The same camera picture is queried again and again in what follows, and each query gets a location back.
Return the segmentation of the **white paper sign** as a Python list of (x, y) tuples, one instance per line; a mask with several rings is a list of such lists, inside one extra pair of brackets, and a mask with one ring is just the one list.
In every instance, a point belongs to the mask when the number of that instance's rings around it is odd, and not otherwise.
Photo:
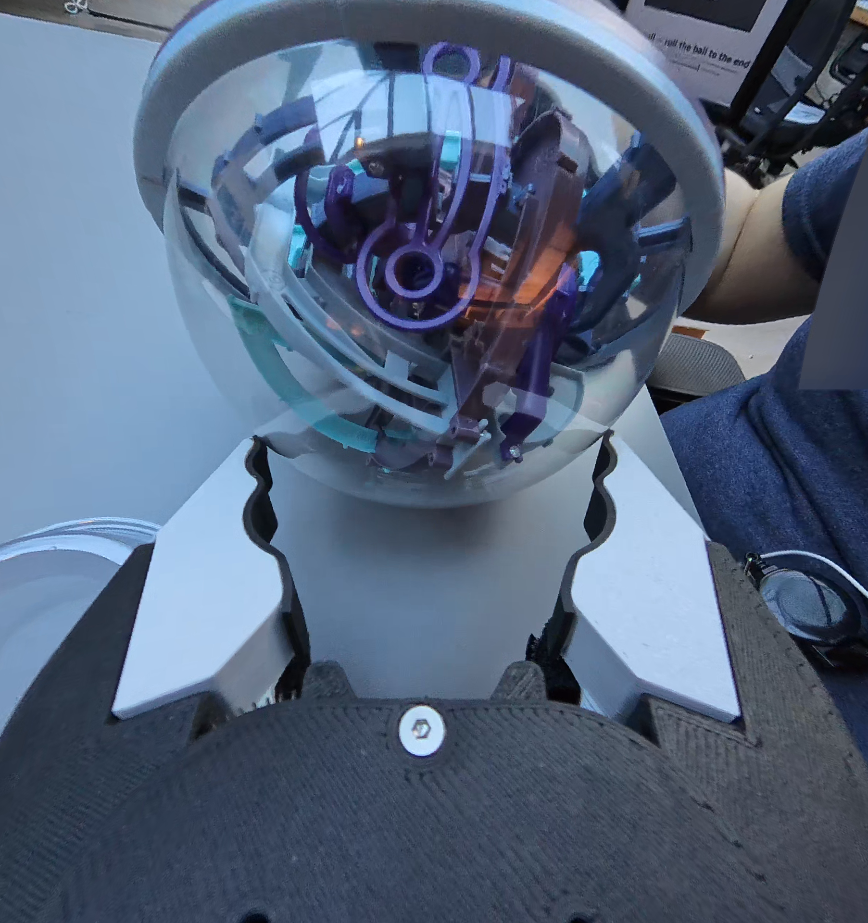
[(642, 32), (700, 100), (728, 106), (768, 39), (785, 1), (629, 1)]

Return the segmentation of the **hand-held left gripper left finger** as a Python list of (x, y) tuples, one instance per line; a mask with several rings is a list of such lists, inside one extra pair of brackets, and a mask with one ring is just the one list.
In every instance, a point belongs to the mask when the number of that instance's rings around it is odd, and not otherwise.
[(113, 715), (215, 696), (230, 714), (299, 698), (308, 629), (269, 491), (268, 446), (244, 440), (159, 530)]

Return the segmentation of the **person in blue shirt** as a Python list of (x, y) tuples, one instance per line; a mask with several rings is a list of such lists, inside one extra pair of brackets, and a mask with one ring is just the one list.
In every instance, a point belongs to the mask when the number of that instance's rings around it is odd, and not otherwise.
[[(819, 290), (867, 144), (865, 128), (786, 188), (786, 241)], [(868, 590), (868, 389), (799, 386), (811, 313), (769, 371), (661, 422), (705, 531), (734, 558), (807, 551)], [(816, 666), (868, 765), (868, 670)]]

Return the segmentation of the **black metal stand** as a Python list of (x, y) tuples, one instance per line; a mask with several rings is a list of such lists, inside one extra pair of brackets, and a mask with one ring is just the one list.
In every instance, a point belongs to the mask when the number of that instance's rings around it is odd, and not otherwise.
[(789, 100), (804, 99), (850, 20), (855, 1), (790, 1), (768, 34), (724, 125), (738, 127), (780, 112)]

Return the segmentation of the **clear plastic ball stand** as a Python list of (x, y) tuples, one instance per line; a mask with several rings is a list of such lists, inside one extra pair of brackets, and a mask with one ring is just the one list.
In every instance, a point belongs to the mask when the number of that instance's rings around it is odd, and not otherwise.
[(0, 544), (0, 736), (43, 666), (134, 550), (160, 526), (100, 517)]

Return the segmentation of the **clear maze ball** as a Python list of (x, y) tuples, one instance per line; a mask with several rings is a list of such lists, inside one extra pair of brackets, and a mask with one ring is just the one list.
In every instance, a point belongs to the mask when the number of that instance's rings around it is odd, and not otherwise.
[(583, 455), (724, 225), (705, 113), (607, 2), (200, 2), (134, 163), (223, 392), (302, 474), (401, 507)]

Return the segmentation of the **black round device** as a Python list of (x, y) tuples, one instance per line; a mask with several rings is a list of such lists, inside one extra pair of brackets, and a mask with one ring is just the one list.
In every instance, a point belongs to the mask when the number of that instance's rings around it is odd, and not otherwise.
[(787, 549), (748, 554), (744, 572), (809, 661), (868, 670), (868, 590), (832, 560)]

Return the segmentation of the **person's right forearm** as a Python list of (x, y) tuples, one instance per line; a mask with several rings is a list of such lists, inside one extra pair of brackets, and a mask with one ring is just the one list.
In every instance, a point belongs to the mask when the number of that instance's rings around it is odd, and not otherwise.
[(786, 175), (756, 189), (740, 175), (725, 172), (724, 231), (717, 262), (683, 317), (747, 326), (814, 310), (819, 283), (795, 258), (783, 227), (786, 188), (794, 178)]

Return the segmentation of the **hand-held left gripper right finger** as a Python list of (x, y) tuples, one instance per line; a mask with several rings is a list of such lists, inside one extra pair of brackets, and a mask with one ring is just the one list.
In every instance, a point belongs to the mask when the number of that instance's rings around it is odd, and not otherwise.
[(646, 696), (738, 720), (708, 539), (646, 388), (602, 438), (583, 528), (527, 647), (548, 698), (622, 722)]

